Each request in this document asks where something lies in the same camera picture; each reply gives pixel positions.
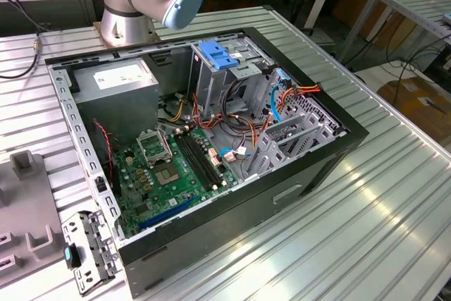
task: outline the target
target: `cardboard box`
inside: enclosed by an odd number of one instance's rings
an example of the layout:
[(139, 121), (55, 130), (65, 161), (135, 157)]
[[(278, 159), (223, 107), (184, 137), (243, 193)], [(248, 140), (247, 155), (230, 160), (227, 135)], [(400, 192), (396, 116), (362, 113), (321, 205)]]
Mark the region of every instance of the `cardboard box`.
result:
[[(393, 103), (397, 80), (378, 90), (388, 103)], [(451, 142), (451, 101), (420, 77), (403, 79), (395, 108), (442, 146)]]

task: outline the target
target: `slotted aluminum tabletop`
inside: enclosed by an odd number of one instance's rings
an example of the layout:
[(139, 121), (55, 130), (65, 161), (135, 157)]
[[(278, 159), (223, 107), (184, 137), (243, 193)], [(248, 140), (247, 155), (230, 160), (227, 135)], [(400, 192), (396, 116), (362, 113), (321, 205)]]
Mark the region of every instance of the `slotted aluminum tabletop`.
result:
[(451, 13), (451, 0), (381, 0), (439, 38), (451, 35), (443, 15)]
[[(276, 12), (198, 15), (163, 39), (255, 26), (370, 135), (323, 185), (138, 300), (432, 300), (451, 276), (450, 155)], [(0, 39), (0, 70), (32, 60), (34, 36)], [(43, 34), (43, 57), (103, 49), (89, 27)], [(61, 220), (94, 202), (43, 58), (32, 75), (0, 84), (0, 161), (43, 154)], [(0, 291), (0, 300), (79, 300), (61, 261)], [(129, 300), (119, 273), (86, 300)]]

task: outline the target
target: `ram slot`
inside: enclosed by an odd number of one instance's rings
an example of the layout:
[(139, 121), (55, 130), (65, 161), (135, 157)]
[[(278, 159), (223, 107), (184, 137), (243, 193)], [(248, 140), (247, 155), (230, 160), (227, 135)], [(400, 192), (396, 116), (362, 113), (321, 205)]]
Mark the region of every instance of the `ram slot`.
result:
[(202, 186), (204, 188), (209, 188), (210, 180), (203, 172), (200, 165), (197, 163), (196, 159), (194, 158), (194, 155), (191, 154), (191, 150), (188, 147), (186, 140), (182, 136), (177, 136), (175, 137), (175, 143), (177, 144), (178, 148), (180, 148), (180, 151), (182, 152), (183, 156), (187, 159), (188, 164), (194, 171), (194, 174), (196, 174), (196, 177), (199, 179)]
[(221, 179), (219, 178), (218, 174), (215, 172), (214, 167), (210, 163), (210, 161), (208, 161), (205, 158), (204, 153), (200, 149), (199, 144), (197, 144), (197, 142), (195, 142), (195, 140), (191, 137), (191, 135), (187, 135), (186, 140), (187, 140), (188, 146), (190, 146), (190, 148), (194, 152), (196, 159), (199, 159), (199, 162), (202, 163), (202, 169), (206, 172), (210, 181), (214, 185), (220, 185)]
[(212, 190), (214, 185), (218, 187), (221, 184), (218, 174), (191, 135), (178, 135), (175, 142), (206, 190)]

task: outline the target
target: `green circuit board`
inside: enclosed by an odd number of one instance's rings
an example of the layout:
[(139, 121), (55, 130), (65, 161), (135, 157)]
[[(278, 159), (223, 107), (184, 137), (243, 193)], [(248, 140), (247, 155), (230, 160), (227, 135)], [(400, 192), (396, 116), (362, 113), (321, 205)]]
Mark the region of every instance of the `green circuit board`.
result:
[[(201, 129), (192, 130), (191, 136), (201, 144), (200, 147), (212, 147)], [(121, 208), (121, 225), (127, 238), (139, 233), (140, 224), (144, 221), (179, 206), (189, 204), (189, 207), (192, 207), (237, 185), (235, 176), (227, 164), (224, 164), (224, 173), (220, 173), (216, 168), (215, 171), (226, 185), (218, 187), (217, 190), (206, 190), (174, 138), (168, 136), (166, 140), (173, 154), (171, 162), (156, 164), (154, 168), (147, 165), (137, 142), (113, 153), (121, 184), (121, 195), (116, 195), (116, 201)], [(155, 154), (163, 149), (158, 140), (155, 142), (153, 138), (143, 147), (146, 154)]]

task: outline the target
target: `motherboard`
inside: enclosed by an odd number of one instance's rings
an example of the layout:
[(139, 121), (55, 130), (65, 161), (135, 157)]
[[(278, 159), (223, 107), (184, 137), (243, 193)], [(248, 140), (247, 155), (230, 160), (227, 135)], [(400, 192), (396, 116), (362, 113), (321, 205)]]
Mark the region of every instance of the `motherboard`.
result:
[(226, 163), (214, 166), (212, 147), (195, 128), (165, 136), (157, 130), (113, 153), (121, 190), (116, 200), (127, 238), (214, 197), (238, 182)]

